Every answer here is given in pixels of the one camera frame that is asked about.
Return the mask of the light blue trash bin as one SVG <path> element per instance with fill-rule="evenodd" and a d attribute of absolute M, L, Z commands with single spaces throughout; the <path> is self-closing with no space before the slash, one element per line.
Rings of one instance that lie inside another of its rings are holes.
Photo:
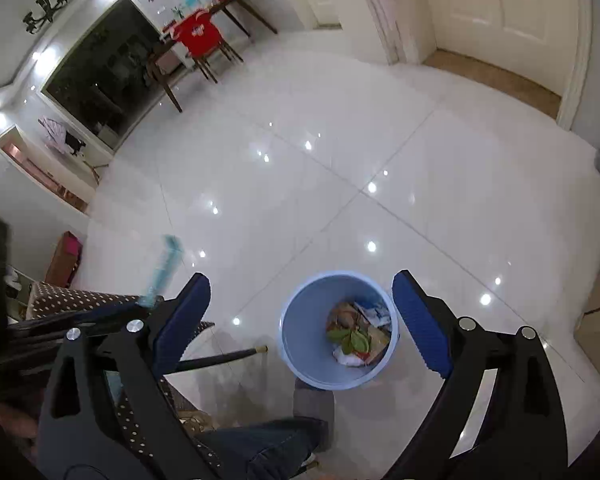
<path fill-rule="evenodd" d="M 289 299 L 279 320 L 279 349 L 297 378 L 322 390 L 348 390 L 374 379 L 399 340 L 398 312 L 370 278 L 317 275 Z"/>

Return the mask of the red storage bench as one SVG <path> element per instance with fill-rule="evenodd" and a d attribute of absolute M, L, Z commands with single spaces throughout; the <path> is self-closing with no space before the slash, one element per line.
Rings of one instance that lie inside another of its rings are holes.
<path fill-rule="evenodd" d="M 70 231 L 60 238 L 44 282 L 53 286 L 69 288 L 81 262 L 83 245 Z"/>

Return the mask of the dark wooden dining table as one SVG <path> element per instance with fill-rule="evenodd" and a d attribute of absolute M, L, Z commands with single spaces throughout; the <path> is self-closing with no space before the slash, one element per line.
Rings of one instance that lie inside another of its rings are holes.
<path fill-rule="evenodd" d="M 242 26 L 242 23 L 234 17 L 234 14 L 228 10 L 231 4 L 238 4 L 255 18 L 260 24 L 266 27 L 270 32 L 277 35 L 278 29 L 274 27 L 260 12 L 249 4 L 246 0 L 222 0 L 212 4 L 208 8 L 195 11 L 184 20 L 177 22 L 172 30 L 172 36 L 165 42 L 158 44 L 155 47 L 155 52 L 148 58 L 146 62 L 146 70 L 151 79 L 153 79 L 175 106 L 176 110 L 181 113 L 183 111 L 180 102 L 171 90 L 170 84 L 166 79 L 166 75 L 158 66 L 158 61 L 166 53 L 168 53 L 176 44 L 182 44 L 186 47 L 187 57 L 194 62 L 194 67 L 198 72 L 204 75 L 204 78 L 218 83 L 215 74 L 209 64 L 210 55 L 214 52 L 221 52 L 230 62 L 240 61 L 242 57 L 237 51 L 224 39 L 220 30 L 212 23 L 212 16 L 218 13 L 223 13 L 227 16 L 248 38 L 251 37 L 250 32 Z"/>

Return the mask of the red covered wooden chair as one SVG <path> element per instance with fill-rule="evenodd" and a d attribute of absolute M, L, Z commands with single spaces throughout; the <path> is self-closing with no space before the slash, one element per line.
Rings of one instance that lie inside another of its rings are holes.
<path fill-rule="evenodd" d="M 220 51 L 230 62 L 235 60 L 244 62 L 212 23 L 211 13 L 206 9 L 197 10 L 176 23 L 172 28 L 171 36 L 186 47 L 188 56 L 204 78 L 213 82 L 218 82 L 209 64 L 209 58 L 214 52 Z"/>

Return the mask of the cream panel door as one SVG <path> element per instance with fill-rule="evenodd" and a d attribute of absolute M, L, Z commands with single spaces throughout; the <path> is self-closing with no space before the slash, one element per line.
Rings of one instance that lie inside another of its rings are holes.
<path fill-rule="evenodd" d="M 498 88 L 561 124 L 577 110 L 592 0 L 427 0 L 431 66 Z"/>

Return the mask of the brown dotted tablecloth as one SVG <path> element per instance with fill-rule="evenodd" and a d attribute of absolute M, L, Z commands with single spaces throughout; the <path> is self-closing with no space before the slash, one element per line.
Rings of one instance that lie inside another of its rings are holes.
<path fill-rule="evenodd" d="M 120 309 L 126 304 L 135 304 L 138 296 L 115 295 L 106 292 L 86 292 L 79 289 L 68 289 L 53 286 L 44 282 L 34 284 L 28 305 L 26 319 L 42 320 L 55 314 L 82 313 L 102 310 L 104 307 Z M 186 419 L 181 412 L 194 412 L 196 408 L 170 386 L 166 378 L 158 381 L 160 390 L 170 407 L 174 408 L 178 418 Z M 116 397 L 117 418 L 122 425 L 126 443 L 140 457 L 150 457 L 151 452 L 146 439 L 140 431 L 140 425 L 134 419 L 130 401 L 123 391 Z"/>

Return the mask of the dark glass doorway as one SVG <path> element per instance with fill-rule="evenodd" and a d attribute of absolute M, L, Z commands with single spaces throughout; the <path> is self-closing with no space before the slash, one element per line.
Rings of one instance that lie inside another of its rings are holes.
<path fill-rule="evenodd" d="M 118 0 L 59 64 L 44 93 L 116 150 L 158 94 L 147 71 L 158 39 L 131 0 Z"/>

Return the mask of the person's jeans leg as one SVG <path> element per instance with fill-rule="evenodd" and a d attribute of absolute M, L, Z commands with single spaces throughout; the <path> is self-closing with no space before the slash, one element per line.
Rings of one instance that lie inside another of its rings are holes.
<path fill-rule="evenodd" d="M 221 479 L 291 479 L 328 441 L 328 423 L 309 417 L 206 431 L 196 437 Z"/>

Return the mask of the black table leg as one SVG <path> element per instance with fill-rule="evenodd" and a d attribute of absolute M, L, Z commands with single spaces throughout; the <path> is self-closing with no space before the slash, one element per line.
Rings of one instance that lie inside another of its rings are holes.
<path fill-rule="evenodd" d="M 255 356 L 256 354 L 261 353 L 268 353 L 268 346 L 259 346 L 256 348 L 250 348 L 246 350 L 222 353 L 218 354 L 217 356 L 206 356 L 205 358 L 185 360 L 179 362 L 178 365 L 174 368 L 174 370 L 172 370 L 172 372 L 169 372 L 169 375 L 176 373 L 192 372 L 193 370 L 205 370 L 206 368 L 247 359 L 250 358 L 250 356 Z"/>

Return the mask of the teal snack wrapper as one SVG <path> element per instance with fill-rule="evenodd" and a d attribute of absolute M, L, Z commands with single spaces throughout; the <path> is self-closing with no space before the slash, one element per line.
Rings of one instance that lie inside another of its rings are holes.
<path fill-rule="evenodd" d="M 176 267 L 181 262 L 181 241 L 174 235 L 165 235 L 163 241 L 164 249 L 161 260 L 156 267 L 155 273 L 152 276 L 145 293 L 137 300 L 137 304 L 142 308 L 153 309 L 156 306 L 158 297 L 161 296 L 168 287 Z"/>

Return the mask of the black wall candelabra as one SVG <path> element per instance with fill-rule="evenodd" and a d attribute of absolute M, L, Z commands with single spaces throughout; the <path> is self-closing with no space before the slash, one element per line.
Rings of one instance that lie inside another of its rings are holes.
<path fill-rule="evenodd" d="M 35 15 L 29 11 L 22 19 L 26 25 L 26 32 L 35 35 L 47 23 L 53 23 L 55 15 L 61 11 L 69 0 L 34 0 L 34 3 L 40 8 L 41 14 Z"/>

